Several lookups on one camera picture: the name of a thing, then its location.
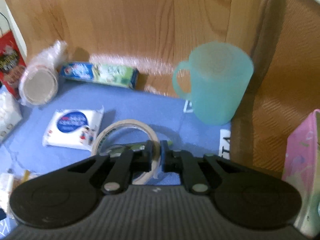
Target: wood grain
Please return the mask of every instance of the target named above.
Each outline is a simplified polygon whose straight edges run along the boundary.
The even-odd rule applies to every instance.
[[[6,2],[26,42],[28,59],[56,39],[67,41],[73,60],[99,53],[144,59],[138,68],[149,74],[141,76],[138,88],[168,96],[176,96],[170,73],[196,46],[218,40],[248,51],[259,5],[259,0]],[[178,82],[190,90],[187,73],[180,74]]]

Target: mug handle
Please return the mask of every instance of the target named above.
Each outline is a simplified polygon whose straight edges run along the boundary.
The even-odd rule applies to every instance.
[[[179,65],[176,67],[176,69],[173,72],[173,76],[172,76],[172,85],[173,85],[173,89],[174,91],[177,93],[177,95],[180,98],[183,98],[185,100],[191,100],[191,93],[185,93],[182,91],[181,87],[179,86],[178,82],[177,82],[177,73],[179,72],[179,70],[181,69],[187,69],[190,70],[190,64],[188,61],[182,61],[179,63]]]

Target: white wall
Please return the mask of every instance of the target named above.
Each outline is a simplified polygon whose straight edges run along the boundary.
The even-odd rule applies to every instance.
[[[10,25],[11,25],[11,28],[13,30],[13,34],[15,35],[18,47],[21,51],[22,56],[25,58],[27,55],[26,44],[25,44],[25,42],[22,38],[22,35],[17,27],[17,24],[15,23],[15,21],[12,17],[12,14],[11,14],[11,12],[10,12],[9,8],[7,7],[4,0],[0,0],[0,12],[2,12],[8,18]],[[5,29],[6,25],[7,24],[6,24],[5,20],[1,19],[1,17],[0,17],[0,27],[3,29],[3,31],[6,30]]]

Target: blue oval logo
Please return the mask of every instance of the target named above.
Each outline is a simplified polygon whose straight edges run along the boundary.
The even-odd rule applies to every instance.
[[[63,133],[73,132],[84,125],[88,125],[87,117],[79,111],[67,113],[57,122],[58,130]]]

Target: woven brown fabric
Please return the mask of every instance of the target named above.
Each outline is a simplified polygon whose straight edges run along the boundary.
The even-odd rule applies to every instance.
[[[320,108],[320,5],[263,0],[255,71],[232,120],[231,160],[281,176],[288,136]]]

